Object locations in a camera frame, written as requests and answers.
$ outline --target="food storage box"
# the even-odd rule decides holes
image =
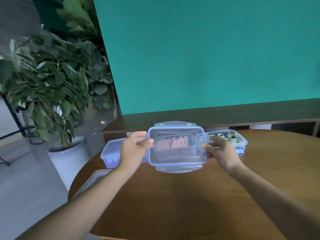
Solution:
[[[224,136],[228,134],[235,135],[237,138],[237,142],[233,143],[232,145],[235,147],[235,150],[237,151],[238,155],[243,155],[245,153],[245,148],[246,148],[246,145],[248,145],[248,141],[235,130],[226,129],[226,130],[211,131],[207,133],[209,135],[215,135],[215,136],[220,133],[224,134]]]
[[[107,142],[100,155],[100,158],[104,161],[107,168],[115,168],[116,166],[118,166],[120,161],[120,147],[122,146],[124,140],[125,138],[110,140]],[[145,163],[147,161],[148,154],[146,153],[144,158],[142,159],[142,163]]]
[[[147,135],[154,139],[154,147],[148,149],[148,162],[158,171],[190,172],[201,169],[208,160],[206,151],[200,146],[208,140],[208,134],[194,123],[157,123]]]
[[[112,169],[102,169],[95,171],[90,178],[81,186],[81,188],[74,194],[73,197],[80,194],[81,192],[84,192],[87,188],[91,187],[95,183],[97,183],[100,179],[102,179],[104,176],[106,176],[108,173],[110,173]]]

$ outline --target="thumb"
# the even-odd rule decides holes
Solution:
[[[153,139],[146,140],[141,147],[146,151],[153,144]]]
[[[217,153],[217,149],[214,148],[212,145],[202,143],[201,147],[205,149],[206,151],[210,152],[212,155],[215,155]]]

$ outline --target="forearm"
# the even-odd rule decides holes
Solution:
[[[17,239],[83,239],[131,175],[125,169],[114,169],[97,184],[50,213]]]
[[[231,176],[247,190],[287,239],[320,239],[320,220],[308,208],[245,166],[238,167]]]

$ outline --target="white plant pot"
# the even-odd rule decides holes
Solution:
[[[74,146],[64,150],[61,144],[55,143],[48,150],[48,155],[67,190],[80,169],[90,160],[89,146],[84,136],[75,137],[72,145]]]

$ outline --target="foliage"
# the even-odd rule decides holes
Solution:
[[[30,49],[31,40],[38,46],[36,52]],[[49,134],[56,133],[66,147],[74,138],[72,124],[81,119],[80,111],[91,100],[88,78],[108,76],[94,72],[96,65],[104,64],[102,57],[93,55],[94,48],[89,41],[72,43],[47,31],[31,35],[22,44],[11,40],[10,55],[0,60],[2,92],[7,93],[14,109],[28,110],[41,139],[49,140]]]
[[[83,47],[89,93],[95,105],[100,109],[115,105],[117,96],[93,0],[63,0],[63,8],[57,13],[80,40],[77,46]]]

